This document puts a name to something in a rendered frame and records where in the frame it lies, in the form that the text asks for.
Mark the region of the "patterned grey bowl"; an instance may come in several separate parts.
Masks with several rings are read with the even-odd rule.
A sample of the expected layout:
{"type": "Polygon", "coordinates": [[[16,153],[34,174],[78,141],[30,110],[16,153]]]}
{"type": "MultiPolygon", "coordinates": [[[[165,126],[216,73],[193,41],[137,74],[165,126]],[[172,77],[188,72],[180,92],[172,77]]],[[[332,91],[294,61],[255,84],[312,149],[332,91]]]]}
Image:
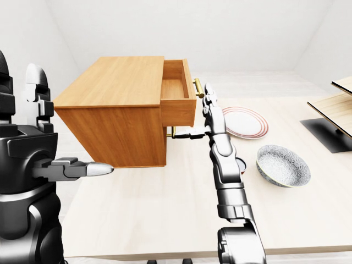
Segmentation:
{"type": "Polygon", "coordinates": [[[278,145],[259,148],[256,167],[264,179],[283,188],[302,187],[311,180],[306,162],[295,152],[278,145]]]}

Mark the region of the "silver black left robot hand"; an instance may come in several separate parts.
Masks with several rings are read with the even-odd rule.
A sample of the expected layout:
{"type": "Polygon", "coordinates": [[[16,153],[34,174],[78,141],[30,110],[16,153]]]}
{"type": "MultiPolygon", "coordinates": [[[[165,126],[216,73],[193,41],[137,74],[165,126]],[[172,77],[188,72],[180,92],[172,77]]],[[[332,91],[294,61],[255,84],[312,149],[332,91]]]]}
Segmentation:
{"type": "Polygon", "coordinates": [[[27,123],[12,123],[15,115],[13,79],[0,51],[0,194],[17,194],[48,182],[75,181],[112,173],[110,164],[56,158],[58,134],[50,119],[54,105],[44,70],[29,64],[26,72],[27,123]]]}

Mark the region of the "wooden cabinet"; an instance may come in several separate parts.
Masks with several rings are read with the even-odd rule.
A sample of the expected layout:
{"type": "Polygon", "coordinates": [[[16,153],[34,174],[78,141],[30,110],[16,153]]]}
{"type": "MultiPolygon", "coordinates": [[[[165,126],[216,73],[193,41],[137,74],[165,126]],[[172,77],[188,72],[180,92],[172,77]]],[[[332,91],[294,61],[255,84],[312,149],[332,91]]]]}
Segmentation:
{"type": "Polygon", "coordinates": [[[163,167],[162,56],[101,57],[55,100],[62,121],[96,162],[163,167]]]}

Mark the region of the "wooden cabinet drawer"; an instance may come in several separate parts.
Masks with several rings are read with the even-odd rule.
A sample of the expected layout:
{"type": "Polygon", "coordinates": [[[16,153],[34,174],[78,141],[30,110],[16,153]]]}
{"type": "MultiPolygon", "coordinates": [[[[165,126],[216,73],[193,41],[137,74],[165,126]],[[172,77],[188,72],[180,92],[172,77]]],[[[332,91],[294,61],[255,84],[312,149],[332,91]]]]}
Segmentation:
{"type": "Polygon", "coordinates": [[[193,126],[195,109],[196,94],[188,61],[165,60],[161,85],[163,126],[193,126]]]}

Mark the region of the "white plate with red rings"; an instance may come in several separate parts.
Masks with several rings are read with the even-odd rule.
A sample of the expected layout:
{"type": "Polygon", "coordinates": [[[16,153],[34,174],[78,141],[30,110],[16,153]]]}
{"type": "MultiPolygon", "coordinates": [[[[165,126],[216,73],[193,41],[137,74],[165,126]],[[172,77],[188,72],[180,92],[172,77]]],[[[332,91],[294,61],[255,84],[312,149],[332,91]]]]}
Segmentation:
{"type": "Polygon", "coordinates": [[[245,107],[223,108],[227,132],[243,139],[259,139],[269,131],[268,121],[259,113],[245,107]]]}

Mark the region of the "wooden tiered rack black base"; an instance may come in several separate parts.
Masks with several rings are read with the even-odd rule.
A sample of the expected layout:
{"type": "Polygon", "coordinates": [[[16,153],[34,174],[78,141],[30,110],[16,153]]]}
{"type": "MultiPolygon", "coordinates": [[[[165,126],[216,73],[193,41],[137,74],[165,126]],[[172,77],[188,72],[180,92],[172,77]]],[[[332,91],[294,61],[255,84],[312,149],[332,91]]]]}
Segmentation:
{"type": "Polygon", "coordinates": [[[341,92],[307,103],[321,118],[300,123],[331,153],[352,152],[352,76],[331,84],[341,92]]]}

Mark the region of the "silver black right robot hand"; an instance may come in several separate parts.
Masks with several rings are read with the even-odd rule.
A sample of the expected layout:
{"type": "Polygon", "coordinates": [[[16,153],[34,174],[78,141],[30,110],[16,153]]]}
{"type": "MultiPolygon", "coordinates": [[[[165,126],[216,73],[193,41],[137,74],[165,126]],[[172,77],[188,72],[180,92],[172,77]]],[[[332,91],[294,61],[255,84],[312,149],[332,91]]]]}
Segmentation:
{"type": "Polygon", "coordinates": [[[204,86],[205,96],[202,98],[202,114],[205,117],[203,127],[190,128],[176,132],[175,139],[200,139],[205,135],[215,136],[226,133],[226,122],[222,108],[217,104],[218,97],[209,83],[204,86]]]}

